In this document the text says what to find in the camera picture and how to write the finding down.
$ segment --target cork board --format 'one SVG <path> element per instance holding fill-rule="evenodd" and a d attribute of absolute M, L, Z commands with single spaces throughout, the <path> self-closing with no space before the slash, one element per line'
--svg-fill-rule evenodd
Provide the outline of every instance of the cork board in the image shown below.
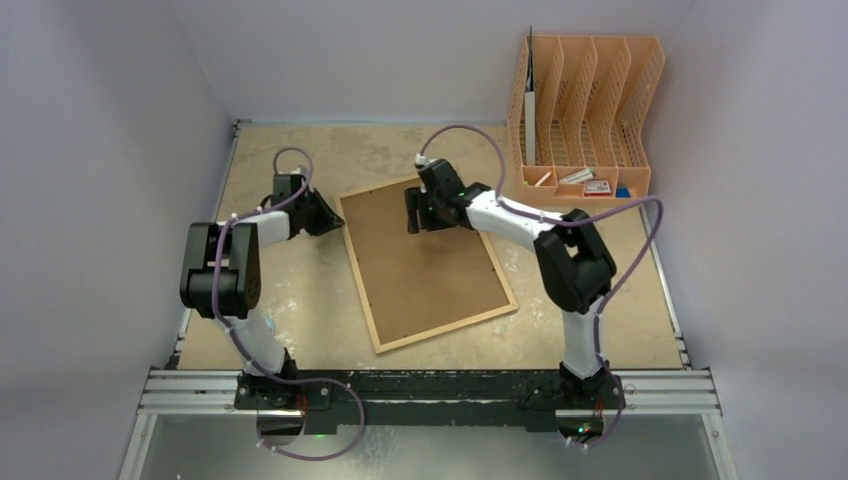
<path fill-rule="evenodd" d="M 418 185 L 411 176 L 336 200 L 377 353 L 518 309 L 485 233 L 406 231 L 403 191 Z"/>

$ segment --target gray wall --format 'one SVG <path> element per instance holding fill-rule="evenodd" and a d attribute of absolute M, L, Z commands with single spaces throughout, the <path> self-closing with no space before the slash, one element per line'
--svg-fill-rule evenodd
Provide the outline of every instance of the gray wall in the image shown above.
<path fill-rule="evenodd" d="M 521 36 L 651 34 L 695 0 L 174 0 L 228 111 L 273 121 L 506 118 Z"/>
<path fill-rule="evenodd" d="M 0 68 L 0 476 L 114 478 L 229 119 L 167 0 L 2 2 Z"/>
<path fill-rule="evenodd" d="M 654 106 L 659 248 L 744 478 L 848 470 L 846 8 L 698 0 Z"/>

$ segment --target wooden tabletop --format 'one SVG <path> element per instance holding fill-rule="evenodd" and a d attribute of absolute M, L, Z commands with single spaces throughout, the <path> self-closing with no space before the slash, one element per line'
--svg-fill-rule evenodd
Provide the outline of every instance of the wooden tabletop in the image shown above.
<path fill-rule="evenodd" d="M 436 129 L 243 128 L 219 219 L 251 210 L 271 193 L 271 160 L 284 146 L 296 145 L 312 153 L 313 186 L 333 205 L 336 195 L 414 173 L 415 154 Z M 484 130 L 508 151 L 505 128 Z M 450 160 L 466 183 L 497 182 L 494 149 L 472 132 L 442 134 L 429 147 L 428 156 Z M 281 170 L 301 163 L 305 162 L 296 153 L 280 157 Z M 597 225 L 623 272 L 645 242 L 639 212 L 629 210 Z M 490 238 L 519 310 L 408 347 L 374 353 L 340 230 L 316 238 L 299 235 L 263 250 L 262 297 L 257 308 L 275 324 L 277 339 L 301 368 L 555 368 L 564 348 L 562 320 L 545 294 L 535 255 L 496 235 Z M 681 368 L 662 284 L 650 255 L 610 302 L 604 322 L 613 368 Z M 241 366 L 223 332 L 192 313 L 179 368 Z"/>

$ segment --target purple cable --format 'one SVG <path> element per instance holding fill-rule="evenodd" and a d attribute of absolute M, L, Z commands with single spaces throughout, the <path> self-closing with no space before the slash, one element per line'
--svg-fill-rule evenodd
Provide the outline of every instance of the purple cable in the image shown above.
<path fill-rule="evenodd" d="M 444 133 L 448 130 L 453 130 L 453 129 L 470 130 L 472 132 L 479 133 L 480 135 L 483 136 L 483 138 L 488 140 L 488 142 L 491 143 L 493 147 L 495 147 L 495 152 L 497 152 L 497 154 L 498 154 L 498 161 L 501 164 L 501 176 L 500 176 L 500 179 L 498 179 L 497 187 L 495 187 L 495 197 L 498 199 L 498 204 L 500 204 L 500 206 L 503 207 L 504 210 L 506 210 L 510 213 L 513 213 L 515 215 L 520 215 L 522 217 L 530 218 L 530 219 L 533 219 L 533 220 L 539 220 L 539 215 L 532 214 L 532 213 L 525 212 L 523 210 L 517 209 L 515 207 L 508 205 L 506 202 L 503 201 L 503 197 L 501 196 L 501 190 L 503 190 L 504 181 L 506 180 L 506 160 L 504 160 L 503 153 L 501 152 L 500 147 L 498 147 L 498 143 L 495 141 L 495 139 L 492 138 L 491 135 L 484 132 L 483 130 L 480 130 L 477 127 L 472 127 L 470 125 L 448 125 L 447 127 L 444 127 L 444 128 L 437 130 L 436 133 L 431 135 L 430 138 L 428 138 L 427 141 L 424 142 L 424 146 L 421 147 L 420 155 L 424 155 L 424 151 L 427 150 L 427 147 L 430 145 L 430 142 L 432 142 L 436 137 L 438 137 L 439 135 L 441 135 L 442 133 Z M 592 442 L 590 444 L 585 444 L 587 448 L 588 447 L 596 447 L 596 446 L 600 445 L 601 443 L 605 442 L 609 438 L 609 436 L 615 430 L 615 427 L 618 425 L 618 421 L 621 419 L 621 412 L 624 410 L 624 388 L 621 386 L 621 380 L 612 373 L 612 370 L 610 370 L 609 365 L 607 365 L 607 363 L 604 361 L 603 357 L 601 357 L 601 335 L 600 335 L 601 314 L 603 314 L 604 309 L 606 308 L 609 301 L 612 300 L 612 297 L 619 291 L 619 289 L 621 289 L 621 286 L 624 285 L 624 282 L 626 282 L 627 279 L 630 278 L 630 275 L 633 274 L 633 271 L 636 270 L 636 267 L 639 265 L 639 262 L 641 262 L 642 258 L 645 256 L 645 254 L 648 253 L 648 249 L 651 248 L 651 242 L 654 241 L 654 237 L 656 237 L 656 235 L 657 235 L 657 230 L 659 230 L 659 228 L 660 228 L 660 222 L 662 222 L 663 204 L 662 204 L 662 202 L 660 201 L 659 198 L 657 198 L 653 195 L 649 195 L 647 197 L 639 198 L 639 199 L 633 200 L 631 202 L 628 202 L 624 205 L 612 208 L 610 210 L 607 210 L 604 213 L 601 213 L 599 215 L 595 215 L 594 217 L 585 218 L 583 220 L 578 220 L 576 222 L 566 222 L 564 220 L 560 220 L 560 219 L 557 219 L 557 218 L 549 218 L 549 217 L 543 217 L 542 218 L 542 220 L 546 223 L 551 223 L 551 224 L 554 224 L 554 225 L 561 225 L 563 227 L 575 228 L 575 227 L 582 227 L 584 225 L 589 225 L 590 223 L 595 223 L 599 220 L 603 220 L 605 218 L 611 217 L 611 216 L 613 216 L 617 213 L 621 213 L 624 210 L 628 210 L 628 209 L 631 209 L 633 207 L 637 207 L 639 205 L 645 205 L 645 204 L 648 204 L 648 203 L 654 203 L 654 204 L 657 205 L 657 215 L 656 215 L 656 220 L 654 221 L 654 225 L 651 227 L 651 231 L 648 233 L 648 238 L 645 241 L 645 245 L 643 245 L 642 249 L 639 250 L 639 253 L 636 255 L 636 258 L 633 260 L 633 263 L 631 263 L 630 266 L 627 267 L 627 270 L 625 270 L 624 274 L 621 275 L 621 278 L 618 279 L 618 281 L 615 283 L 615 285 L 613 285 L 612 288 L 610 289 L 609 293 L 607 293 L 604 296 L 603 300 L 601 300 L 600 305 L 598 305 L 598 310 L 595 312 L 595 321 L 593 323 L 593 328 L 592 328 L 592 331 L 593 331 L 593 334 L 594 334 L 594 337 L 595 337 L 594 338 L 595 357 L 601 363 L 601 366 L 603 367 L 604 372 L 606 372 L 606 374 L 609 375 L 612 378 L 613 382 L 615 383 L 616 388 L 618 388 L 618 396 L 617 396 L 618 397 L 618 405 L 617 405 L 617 408 L 616 408 L 615 417 L 613 418 L 612 423 L 610 424 L 609 428 L 606 429 L 606 431 L 603 433 L 603 435 L 600 436 L 600 438 L 598 438 L 597 440 L 595 440 L 594 442 Z"/>
<path fill-rule="evenodd" d="M 221 280 L 221 261 L 224 258 L 224 243 L 227 238 L 227 231 L 229 231 L 229 229 L 239 220 L 245 220 L 256 215 L 261 215 L 262 213 L 281 210 L 283 207 L 293 202 L 297 197 L 303 195 L 306 189 L 309 188 L 309 182 L 312 181 L 312 172 L 315 170 L 315 164 L 312 162 L 312 157 L 309 155 L 309 153 L 302 148 L 286 147 L 278 151 L 277 154 L 274 155 L 274 173 L 279 173 L 277 171 L 277 159 L 280 157 L 280 155 L 289 151 L 300 152 L 301 154 L 303 154 L 304 157 L 306 157 L 307 163 L 309 163 L 309 171 L 306 172 L 306 181 L 303 182 L 303 185 L 300 186 L 300 188 L 294 193 L 294 195 L 283 200 L 279 204 L 266 209 L 264 212 L 261 209 L 257 209 L 242 215 L 233 215 L 233 217 L 224 222 L 224 225 L 221 227 L 221 233 L 218 235 L 218 246 L 215 250 L 215 269 L 212 276 L 212 313 L 214 313 L 215 318 L 218 319 L 218 321 L 224 325 L 224 328 L 230 335 L 230 339 L 233 341 L 233 345 L 236 346 L 236 350 L 238 350 L 242 358 L 244 358 L 244 360 L 249 365 L 252 365 L 253 368 L 258 370 L 260 373 L 270 378 L 271 380 L 282 385 L 330 383 L 343 388 L 347 393 L 349 393 L 353 397 L 353 400 L 356 402 L 356 406 L 359 409 L 359 428 L 357 429 L 356 435 L 354 435 L 353 440 L 351 440 L 350 443 L 348 443 L 344 448 L 342 448 L 338 452 L 331 453 L 329 455 L 322 455 L 320 457 L 312 457 L 308 455 L 301 455 L 299 453 L 288 452 L 268 443 L 267 440 L 262 438 L 261 432 L 257 429 L 257 434 L 259 435 L 259 444 L 267 448 L 268 450 L 297 460 L 318 462 L 322 460 L 330 460 L 332 458 L 340 457 L 345 453 L 349 452 L 351 449 L 353 449 L 353 447 L 355 447 L 356 444 L 359 443 L 360 440 L 362 440 L 362 436 L 365 434 L 365 407 L 362 404 L 362 400 L 359 398 L 356 392 L 354 392 L 348 385 L 332 378 L 306 378 L 303 380 L 286 380 L 277 377 L 276 372 L 272 372 L 271 370 L 268 370 L 264 366 L 260 365 L 259 362 L 257 362 L 256 359 L 250 355 L 250 352 L 247 351 L 247 349 L 244 347 L 244 344 L 241 343 L 241 340 L 239 340 L 238 336 L 236 335 L 236 331 L 233 329 L 233 324 L 229 320 L 224 318 L 223 315 L 221 315 L 221 310 L 218 306 L 218 283 Z"/>

